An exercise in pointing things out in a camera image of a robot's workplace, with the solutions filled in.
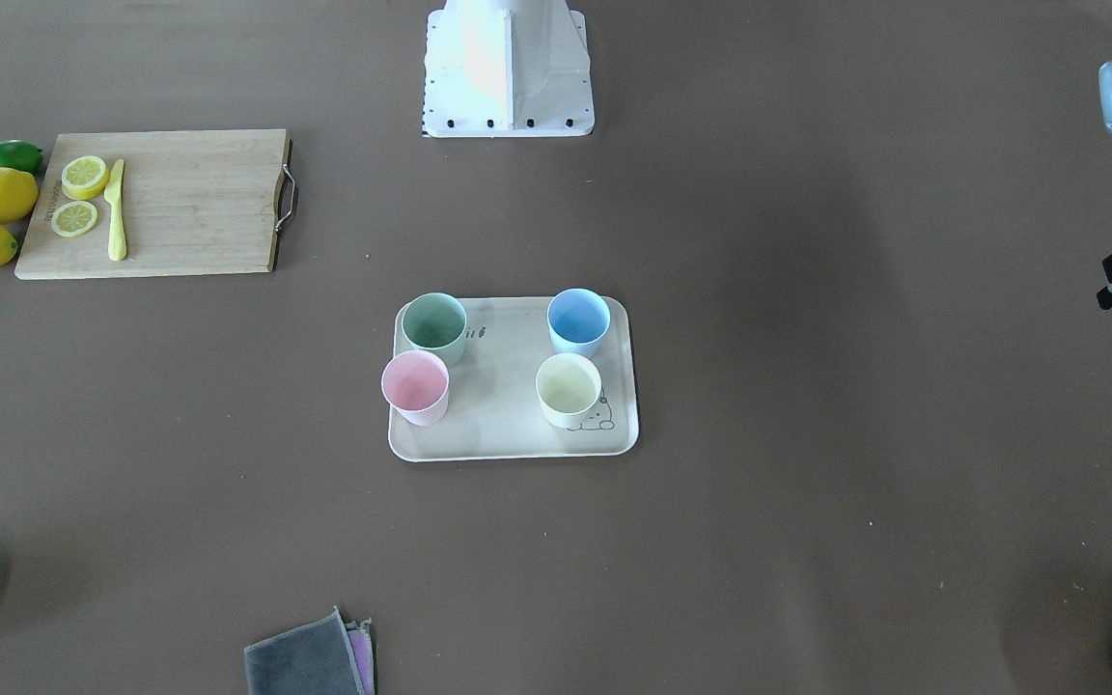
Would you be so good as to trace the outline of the blue cup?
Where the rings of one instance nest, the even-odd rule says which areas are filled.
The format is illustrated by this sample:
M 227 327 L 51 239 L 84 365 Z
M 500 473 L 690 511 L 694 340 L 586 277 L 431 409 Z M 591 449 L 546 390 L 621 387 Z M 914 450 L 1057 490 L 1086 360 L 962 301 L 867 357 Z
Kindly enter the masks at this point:
M 555 353 L 578 353 L 590 359 L 612 326 L 609 305 L 599 294 L 567 289 L 552 296 L 546 324 Z

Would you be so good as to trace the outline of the cream cup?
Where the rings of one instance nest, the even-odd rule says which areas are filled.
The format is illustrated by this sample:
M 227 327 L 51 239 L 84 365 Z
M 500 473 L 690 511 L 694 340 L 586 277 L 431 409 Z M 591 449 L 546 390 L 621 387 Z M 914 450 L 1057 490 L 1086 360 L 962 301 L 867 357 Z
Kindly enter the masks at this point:
M 553 427 L 575 430 L 596 408 L 603 379 L 599 369 L 578 353 L 555 353 L 539 365 L 535 391 L 542 414 Z

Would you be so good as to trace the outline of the green cup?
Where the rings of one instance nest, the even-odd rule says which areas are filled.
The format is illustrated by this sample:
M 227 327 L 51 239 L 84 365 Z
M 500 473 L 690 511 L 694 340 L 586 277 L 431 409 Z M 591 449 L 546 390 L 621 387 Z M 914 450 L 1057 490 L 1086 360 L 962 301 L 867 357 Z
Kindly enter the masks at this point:
M 446 366 L 456 365 L 466 351 L 467 312 L 447 292 L 425 292 L 403 309 L 403 335 L 414 350 L 431 353 Z

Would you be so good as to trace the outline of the pink cup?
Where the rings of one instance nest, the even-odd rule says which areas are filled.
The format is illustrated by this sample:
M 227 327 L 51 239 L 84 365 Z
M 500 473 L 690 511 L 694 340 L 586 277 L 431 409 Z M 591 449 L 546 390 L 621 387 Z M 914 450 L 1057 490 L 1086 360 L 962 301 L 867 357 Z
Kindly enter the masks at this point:
M 445 417 L 450 384 L 449 368 L 435 353 L 407 350 L 384 366 L 380 391 L 405 421 L 426 427 Z

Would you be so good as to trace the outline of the beige rabbit tray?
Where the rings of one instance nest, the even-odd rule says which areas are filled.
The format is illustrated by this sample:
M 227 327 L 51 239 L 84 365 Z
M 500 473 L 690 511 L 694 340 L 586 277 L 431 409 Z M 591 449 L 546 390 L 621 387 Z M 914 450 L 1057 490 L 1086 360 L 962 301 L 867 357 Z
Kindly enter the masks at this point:
M 548 296 L 464 298 L 466 353 L 451 368 L 451 400 L 441 421 L 415 426 L 390 413 L 388 443 L 406 461 L 596 457 L 631 450 L 641 434 L 629 312 L 614 296 L 612 325 L 592 360 L 600 397 L 575 430 L 542 415 L 535 375 L 552 355 Z

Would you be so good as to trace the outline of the purple cloth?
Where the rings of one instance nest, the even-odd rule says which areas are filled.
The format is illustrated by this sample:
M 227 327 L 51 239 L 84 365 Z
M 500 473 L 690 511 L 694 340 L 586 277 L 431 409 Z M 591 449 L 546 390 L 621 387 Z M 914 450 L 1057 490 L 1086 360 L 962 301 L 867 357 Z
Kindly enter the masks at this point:
M 358 694 L 374 695 L 376 693 L 374 620 L 346 622 L 345 631 L 353 652 L 353 669 L 358 683 Z

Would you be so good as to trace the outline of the grey folded cloth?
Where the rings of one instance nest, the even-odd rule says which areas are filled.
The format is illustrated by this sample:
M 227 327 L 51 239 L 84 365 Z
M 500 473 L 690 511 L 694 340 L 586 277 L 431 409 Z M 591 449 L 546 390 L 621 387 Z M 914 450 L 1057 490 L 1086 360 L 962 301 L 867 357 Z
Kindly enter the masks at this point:
M 250 694 L 358 694 L 340 610 L 244 648 Z

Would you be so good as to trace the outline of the wooden cutting board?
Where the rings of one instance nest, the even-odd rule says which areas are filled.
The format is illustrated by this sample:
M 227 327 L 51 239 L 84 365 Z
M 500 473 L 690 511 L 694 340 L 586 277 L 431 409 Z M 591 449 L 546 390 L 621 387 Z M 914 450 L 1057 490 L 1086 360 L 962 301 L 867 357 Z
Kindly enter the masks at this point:
M 292 139 L 274 130 L 62 133 L 16 257 L 19 280 L 92 280 L 188 274 L 257 274 L 274 268 L 284 192 L 294 192 Z M 62 237 L 50 217 L 61 175 L 80 155 L 126 166 L 121 208 L 126 257 L 107 251 L 111 209 L 97 198 L 92 232 Z

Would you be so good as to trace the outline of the yellow plastic knife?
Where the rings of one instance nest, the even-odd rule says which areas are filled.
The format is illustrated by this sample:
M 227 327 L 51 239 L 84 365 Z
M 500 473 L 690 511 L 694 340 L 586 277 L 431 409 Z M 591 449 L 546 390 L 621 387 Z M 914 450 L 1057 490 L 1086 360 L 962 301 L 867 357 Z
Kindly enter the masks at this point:
M 123 208 L 123 179 L 126 162 L 118 159 L 112 163 L 109 180 L 105 186 L 105 201 L 109 206 L 109 234 L 107 234 L 107 257 L 112 264 L 119 264 L 127 256 L 127 240 Z

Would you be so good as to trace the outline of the lemon slice upper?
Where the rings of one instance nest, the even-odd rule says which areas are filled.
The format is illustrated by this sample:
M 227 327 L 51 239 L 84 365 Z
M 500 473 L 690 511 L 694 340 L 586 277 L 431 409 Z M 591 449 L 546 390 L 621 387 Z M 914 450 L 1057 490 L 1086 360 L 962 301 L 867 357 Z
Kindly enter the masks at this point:
M 111 168 L 98 155 L 79 155 L 66 163 L 59 183 L 71 201 L 92 201 L 109 183 Z

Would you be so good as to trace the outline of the lemon slice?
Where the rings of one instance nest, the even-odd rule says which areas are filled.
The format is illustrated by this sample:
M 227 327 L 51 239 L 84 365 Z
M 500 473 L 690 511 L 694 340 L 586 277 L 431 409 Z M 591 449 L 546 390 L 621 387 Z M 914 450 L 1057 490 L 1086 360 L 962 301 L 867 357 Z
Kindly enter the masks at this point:
M 66 163 L 59 183 L 71 201 L 92 201 L 109 183 L 111 168 L 98 155 L 79 155 Z
M 97 227 L 98 209 L 89 201 L 71 201 L 58 207 L 49 219 L 49 228 L 58 236 L 71 238 L 89 234 Z

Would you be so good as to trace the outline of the lemon slice lower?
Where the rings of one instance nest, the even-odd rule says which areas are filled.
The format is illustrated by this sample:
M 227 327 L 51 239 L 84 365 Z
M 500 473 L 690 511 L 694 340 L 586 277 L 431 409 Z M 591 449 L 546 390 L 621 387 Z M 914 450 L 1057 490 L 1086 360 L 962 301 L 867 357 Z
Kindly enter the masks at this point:
M 49 219 L 49 228 L 58 236 L 71 238 L 89 234 L 97 227 L 98 209 L 89 201 L 71 201 L 58 207 Z

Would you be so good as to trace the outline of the green lime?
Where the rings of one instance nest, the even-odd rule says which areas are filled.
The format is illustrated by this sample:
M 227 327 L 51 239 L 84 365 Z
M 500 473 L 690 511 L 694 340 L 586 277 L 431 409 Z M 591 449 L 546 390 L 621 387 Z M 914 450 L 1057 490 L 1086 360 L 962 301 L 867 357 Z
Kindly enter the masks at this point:
M 0 168 L 36 175 L 44 163 L 39 146 L 23 140 L 0 141 Z

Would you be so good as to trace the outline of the yellow lemon near lime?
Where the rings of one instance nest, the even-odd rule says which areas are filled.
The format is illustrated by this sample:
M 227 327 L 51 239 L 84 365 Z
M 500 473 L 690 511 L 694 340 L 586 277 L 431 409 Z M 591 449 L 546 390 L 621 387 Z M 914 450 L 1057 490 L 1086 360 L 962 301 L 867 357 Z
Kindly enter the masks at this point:
M 16 224 L 34 210 L 40 191 L 34 175 L 0 167 L 0 224 Z

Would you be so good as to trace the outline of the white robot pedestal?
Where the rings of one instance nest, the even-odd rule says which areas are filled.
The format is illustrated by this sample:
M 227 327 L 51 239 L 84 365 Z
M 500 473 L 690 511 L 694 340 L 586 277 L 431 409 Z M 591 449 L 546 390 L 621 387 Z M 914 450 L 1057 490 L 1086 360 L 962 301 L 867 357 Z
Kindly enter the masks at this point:
M 428 14 L 424 67 L 424 136 L 595 130 L 586 17 L 565 1 L 447 1 Z

